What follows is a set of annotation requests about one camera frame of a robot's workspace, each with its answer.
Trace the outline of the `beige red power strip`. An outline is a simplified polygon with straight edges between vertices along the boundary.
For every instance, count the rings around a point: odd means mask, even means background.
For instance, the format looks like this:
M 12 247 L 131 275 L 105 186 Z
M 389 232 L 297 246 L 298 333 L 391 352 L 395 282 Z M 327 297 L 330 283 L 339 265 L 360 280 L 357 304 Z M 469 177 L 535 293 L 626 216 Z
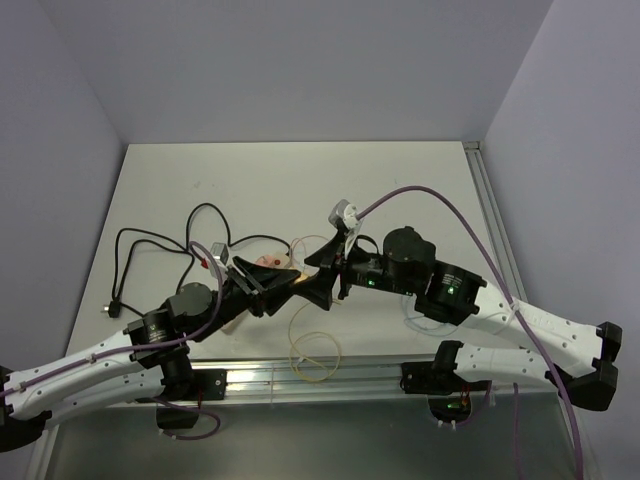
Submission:
M 276 269 L 286 269 L 291 267 L 291 259 L 284 252 L 275 252 L 274 254 L 267 254 L 267 255 L 273 255 L 279 259 L 279 264 L 275 267 Z M 235 333 L 235 331 L 237 330 L 241 322 L 245 320 L 248 316 L 249 316 L 248 312 L 241 313 L 234 320 L 226 324 L 222 328 L 222 332 L 227 336 L 231 336 L 232 334 Z

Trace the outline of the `yellow charger plug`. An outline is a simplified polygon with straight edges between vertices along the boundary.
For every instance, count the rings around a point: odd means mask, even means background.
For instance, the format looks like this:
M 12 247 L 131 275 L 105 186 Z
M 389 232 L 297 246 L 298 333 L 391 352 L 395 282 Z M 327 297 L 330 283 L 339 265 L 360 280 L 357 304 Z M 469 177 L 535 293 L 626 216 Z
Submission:
M 300 276 L 295 280 L 293 286 L 295 288 L 307 287 L 311 284 L 313 280 L 314 280 L 313 275 L 307 275 L 307 274 L 301 273 Z

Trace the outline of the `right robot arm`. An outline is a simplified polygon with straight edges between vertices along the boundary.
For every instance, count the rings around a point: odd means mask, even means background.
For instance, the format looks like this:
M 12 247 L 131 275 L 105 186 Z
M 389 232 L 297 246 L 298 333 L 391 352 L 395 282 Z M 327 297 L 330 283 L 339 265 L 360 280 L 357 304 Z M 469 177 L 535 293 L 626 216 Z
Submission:
M 619 326 L 584 325 L 509 300 L 481 276 L 437 260 L 435 245 L 411 227 L 388 233 L 376 253 L 339 232 L 304 262 L 324 281 L 322 296 L 338 283 L 340 299 L 353 286 L 412 297 L 415 311 L 429 320 L 511 344 L 504 349 L 444 340 L 433 360 L 402 364 L 400 386 L 407 394 L 450 395 L 495 382 L 556 388 L 572 405 L 590 411 L 605 411 L 612 402 Z

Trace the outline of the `pink charger plug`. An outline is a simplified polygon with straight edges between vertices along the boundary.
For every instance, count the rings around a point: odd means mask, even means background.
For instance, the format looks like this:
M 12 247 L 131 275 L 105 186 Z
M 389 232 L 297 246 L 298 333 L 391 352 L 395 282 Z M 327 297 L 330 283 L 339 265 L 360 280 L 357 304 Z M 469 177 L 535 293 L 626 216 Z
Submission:
M 255 264 L 262 267 L 275 268 L 279 264 L 279 259 L 273 255 L 263 255 L 255 261 Z

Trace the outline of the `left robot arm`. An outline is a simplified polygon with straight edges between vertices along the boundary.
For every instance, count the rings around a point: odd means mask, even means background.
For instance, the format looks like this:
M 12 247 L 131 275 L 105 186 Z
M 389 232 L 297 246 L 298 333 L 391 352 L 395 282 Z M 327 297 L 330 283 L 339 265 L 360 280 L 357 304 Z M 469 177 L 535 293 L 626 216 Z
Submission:
M 191 394 L 190 342 L 201 342 L 238 315 L 272 314 L 291 296 L 301 274 L 235 258 L 216 268 L 212 289 L 193 282 L 160 307 L 73 355 L 31 369 L 1 370 L 1 449 L 17 450 L 81 411 L 114 403 Z

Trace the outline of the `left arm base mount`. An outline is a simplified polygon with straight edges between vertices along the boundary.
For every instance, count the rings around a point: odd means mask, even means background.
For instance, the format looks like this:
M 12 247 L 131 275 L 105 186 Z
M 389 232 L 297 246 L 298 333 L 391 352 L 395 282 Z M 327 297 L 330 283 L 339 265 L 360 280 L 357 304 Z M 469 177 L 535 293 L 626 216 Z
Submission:
M 225 369 L 199 369 L 184 392 L 154 398 L 155 420 L 162 435 L 176 440 L 195 441 L 215 435 L 221 428 L 221 419 L 207 402 L 225 399 L 227 371 Z

